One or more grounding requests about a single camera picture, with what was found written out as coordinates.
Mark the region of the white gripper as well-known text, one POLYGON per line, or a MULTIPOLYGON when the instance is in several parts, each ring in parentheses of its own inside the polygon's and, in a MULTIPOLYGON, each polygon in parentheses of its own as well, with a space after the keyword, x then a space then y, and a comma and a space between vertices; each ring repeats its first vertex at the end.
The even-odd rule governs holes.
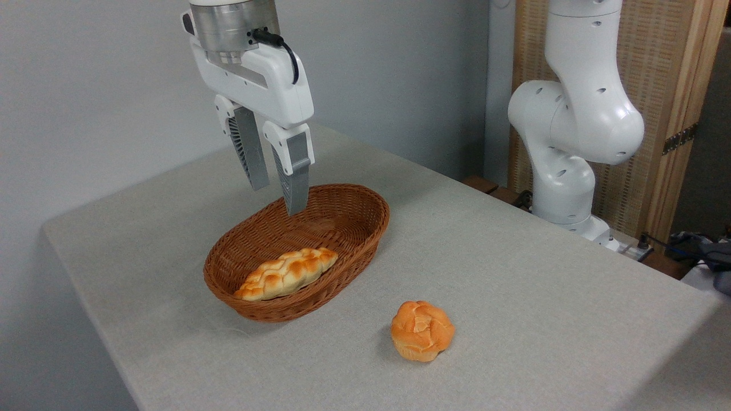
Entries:
POLYGON ((253 190, 269 185, 254 112, 267 119, 264 138, 272 153, 287 213, 308 202, 314 149, 307 122, 314 105, 303 63, 276 43, 275 10, 187 10, 181 23, 223 133, 230 138, 253 190))

